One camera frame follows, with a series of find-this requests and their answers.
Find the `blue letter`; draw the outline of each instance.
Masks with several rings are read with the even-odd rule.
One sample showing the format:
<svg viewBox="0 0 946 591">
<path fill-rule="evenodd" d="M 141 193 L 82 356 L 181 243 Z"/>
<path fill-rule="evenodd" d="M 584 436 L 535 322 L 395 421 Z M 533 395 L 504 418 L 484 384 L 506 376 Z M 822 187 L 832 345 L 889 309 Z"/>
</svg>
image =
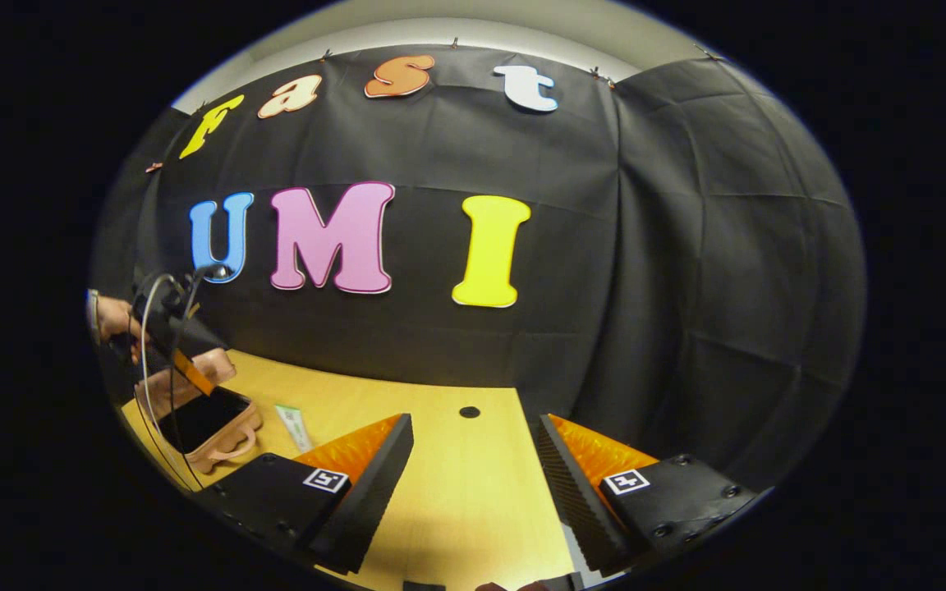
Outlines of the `blue letter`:
<svg viewBox="0 0 946 591">
<path fill-rule="evenodd" d="M 192 221 L 192 264 L 195 268 L 224 263 L 232 270 L 225 279 L 206 280 L 210 283 L 228 283 L 240 276 L 244 258 L 247 254 L 247 209 L 255 202 L 255 196 L 249 192 L 237 192 L 225 198 L 225 210 L 228 212 L 228 254 L 224 261 L 215 259 L 210 252 L 210 217 L 218 209 L 217 203 L 204 201 L 192 206 L 188 218 Z"/>
</svg>

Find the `phone screen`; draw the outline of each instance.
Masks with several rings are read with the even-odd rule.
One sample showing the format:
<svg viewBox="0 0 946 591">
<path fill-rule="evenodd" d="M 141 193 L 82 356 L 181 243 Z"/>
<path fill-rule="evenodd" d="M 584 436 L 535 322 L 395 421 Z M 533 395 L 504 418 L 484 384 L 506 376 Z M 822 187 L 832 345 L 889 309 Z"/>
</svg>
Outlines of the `phone screen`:
<svg viewBox="0 0 946 591">
<path fill-rule="evenodd" d="M 239 394 L 218 387 L 214 388 L 211 396 L 197 396 L 181 408 L 174 409 L 170 415 L 158 420 L 158 427 L 163 438 L 174 449 L 189 453 L 203 445 L 248 406 L 250 401 Z M 177 429 L 174 429 L 174 419 L 177 419 Z M 180 441 L 177 440 L 177 431 L 181 433 Z"/>
</svg>

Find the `wooden table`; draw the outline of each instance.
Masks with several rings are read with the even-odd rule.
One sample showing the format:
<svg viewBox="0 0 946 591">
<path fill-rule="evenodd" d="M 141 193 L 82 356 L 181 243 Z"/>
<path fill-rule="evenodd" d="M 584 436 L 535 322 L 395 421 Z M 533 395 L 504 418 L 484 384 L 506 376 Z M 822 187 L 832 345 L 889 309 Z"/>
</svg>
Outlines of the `wooden table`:
<svg viewBox="0 0 946 591">
<path fill-rule="evenodd" d="M 575 570 L 515 389 L 382 382 L 236 350 L 228 354 L 237 374 L 223 385 L 255 401 L 264 425 L 244 456 L 218 464 L 211 474 L 196 472 L 203 486 L 260 453 L 299 456 L 276 404 L 301 409 L 313 445 L 410 413 L 410 459 L 360 573 L 346 580 L 380 591 L 402 591 L 404 580 L 473 591 L 488 581 L 515 589 Z M 480 409 L 480 416 L 463 418 L 458 411 L 466 406 Z M 176 478 L 151 446 L 135 402 L 128 401 L 122 413 L 142 445 Z M 180 454 L 154 437 L 191 483 Z"/>
</svg>

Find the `yellow letter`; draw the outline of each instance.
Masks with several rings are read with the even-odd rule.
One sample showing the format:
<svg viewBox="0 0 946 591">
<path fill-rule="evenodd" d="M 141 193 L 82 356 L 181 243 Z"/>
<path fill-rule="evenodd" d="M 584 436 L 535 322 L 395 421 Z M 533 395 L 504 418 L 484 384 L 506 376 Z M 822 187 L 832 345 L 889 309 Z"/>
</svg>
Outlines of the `yellow letter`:
<svg viewBox="0 0 946 591">
<path fill-rule="evenodd" d="M 466 277 L 451 291 L 451 299 L 466 306 L 512 306 L 517 300 L 510 285 L 517 226 L 532 217 L 532 210 L 517 199 L 474 195 L 462 202 L 462 212 L 473 221 L 473 229 Z"/>
<path fill-rule="evenodd" d="M 258 111 L 258 117 L 268 119 L 268 117 L 275 117 L 281 112 L 292 112 L 303 108 L 316 98 L 316 86 L 319 86 L 322 79 L 318 74 L 313 74 L 279 86 L 277 91 L 273 93 L 273 97 L 262 105 L 262 108 Z"/>
<path fill-rule="evenodd" d="M 221 125 L 221 122 L 225 120 L 225 116 L 228 115 L 228 109 L 236 108 L 241 102 L 243 102 L 243 94 L 240 94 L 239 97 L 235 97 L 223 105 L 215 106 L 215 108 L 211 108 L 210 111 L 207 111 L 206 115 L 203 115 L 203 121 L 200 122 L 200 126 L 196 128 L 195 134 L 192 135 L 192 139 L 189 140 L 185 149 L 181 151 L 181 156 L 177 157 L 177 160 L 181 160 L 181 158 L 188 156 L 189 153 L 194 153 L 194 151 L 203 147 L 203 138 L 205 138 L 207 134 L 210 134 L 210 132 L 217 130 L 218 125 Z"/>
</svg>

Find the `pink letter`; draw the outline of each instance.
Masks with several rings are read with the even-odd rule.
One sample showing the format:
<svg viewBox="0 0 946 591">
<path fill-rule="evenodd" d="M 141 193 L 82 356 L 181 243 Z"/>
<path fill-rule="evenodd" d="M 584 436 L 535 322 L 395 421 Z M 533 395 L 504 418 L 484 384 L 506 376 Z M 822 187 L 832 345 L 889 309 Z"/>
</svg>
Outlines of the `pink letter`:
<svg viewBox="0 0 946 591">
<path fill-rule="evenodd" d="M 389 291 L 392 279 L 382 269 L 382 217 L 393 198 L 386 183 L 358 183 L 349 187 L 324 223 L 312 194 L 304 188 L 279 191 L 273 207 L 279 216 L 277 270 L 271 277 L 278 289 L 299 289 L 305 274 L 297 269 L 297 255 L 316 287 L 327 284 L 327 273 L 342 250 L 342 269 L 334 286 L 352 293 Z"/>
</svg>

